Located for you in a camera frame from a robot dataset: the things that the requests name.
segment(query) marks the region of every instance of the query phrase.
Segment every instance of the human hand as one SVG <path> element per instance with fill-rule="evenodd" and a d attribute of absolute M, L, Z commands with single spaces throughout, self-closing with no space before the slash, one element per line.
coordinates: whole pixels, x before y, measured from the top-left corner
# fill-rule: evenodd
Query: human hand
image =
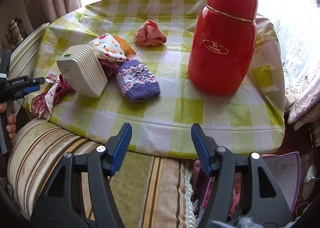
<path fill-rule="evenodd" d="M 7 110 L 7 102 L 4 103 L 0 103 L 0 113 L 5 113 L 5 111 Z M 14 139 L 16 137 L 16 116 L 14 115 L 14 113 L 17 111 L 17 108 L 15 105 L 12 106 L 12 114 L 10 114 L 7 117 L 7 127 L 6 130 L 9 133 L 9 137 L 11 139 Z"/>

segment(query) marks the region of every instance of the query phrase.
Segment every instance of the red patterned cloth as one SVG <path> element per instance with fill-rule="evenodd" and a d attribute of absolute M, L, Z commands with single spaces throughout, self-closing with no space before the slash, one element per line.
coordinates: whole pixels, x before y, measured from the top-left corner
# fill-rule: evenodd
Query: red patterned cloth
<path fill-rule="evenodd" d="M 56 104 L 60 98 L 64 97 L 67 91 L 71 91 L 73 88 L 61 74 L 59 76 L 49 74 L 45 79 L 47 82 L 53 83 L 53 86 L 32 99 L 31 110 L 39 118 L 42 117 L 49 120 L 52 115 L 53 105 Z"/>

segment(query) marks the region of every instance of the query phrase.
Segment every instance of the fringe trim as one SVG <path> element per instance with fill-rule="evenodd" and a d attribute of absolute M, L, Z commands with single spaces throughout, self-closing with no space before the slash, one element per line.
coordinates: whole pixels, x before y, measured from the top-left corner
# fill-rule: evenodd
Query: fringe trim
<path fill-rule="evenodd" d="M 187 163 L 187 210 L 188 210 L 188 228 L 196 228 L 195 208 L 192 203 L 193 189 L 191 185 L 192 169 L 190 163 Z"/>

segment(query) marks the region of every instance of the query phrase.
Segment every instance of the red thermos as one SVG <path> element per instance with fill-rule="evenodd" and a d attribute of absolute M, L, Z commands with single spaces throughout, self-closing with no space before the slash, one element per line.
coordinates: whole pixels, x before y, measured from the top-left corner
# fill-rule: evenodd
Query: red thermos
<path fill-rule="evenodd" d="M 207 0 L 188 65 L 199 89 L 219 96 L 238 90 L 254 52 L 257 8 L 258 0 Z"/>

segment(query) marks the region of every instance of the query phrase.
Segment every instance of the knitted purple mitten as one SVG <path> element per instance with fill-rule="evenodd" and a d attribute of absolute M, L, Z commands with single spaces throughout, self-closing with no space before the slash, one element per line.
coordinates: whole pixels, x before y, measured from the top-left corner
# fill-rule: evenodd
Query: knitted purple mitten
<path fill-rule="evenodd" d="M 155 76 L 136 59 L 122 63 L 116 77 L 121 92 L 131 102 L 143 102 L 160 94 L 159 83 Z"/>

